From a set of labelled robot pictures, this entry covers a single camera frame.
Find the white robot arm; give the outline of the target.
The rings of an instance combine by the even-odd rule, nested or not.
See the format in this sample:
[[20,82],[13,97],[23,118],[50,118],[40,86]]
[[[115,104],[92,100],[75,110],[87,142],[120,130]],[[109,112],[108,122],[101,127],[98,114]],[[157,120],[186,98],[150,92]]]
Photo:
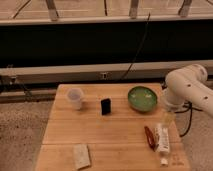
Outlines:
[[161,96],[161,104],[165,109],[162,123],[165,126],[173,122],[175,112],[185,101],[213,115],[213,90],[205,85],[207,77],[207,70],[199,64],[188,65],[166,75],[166,88]]

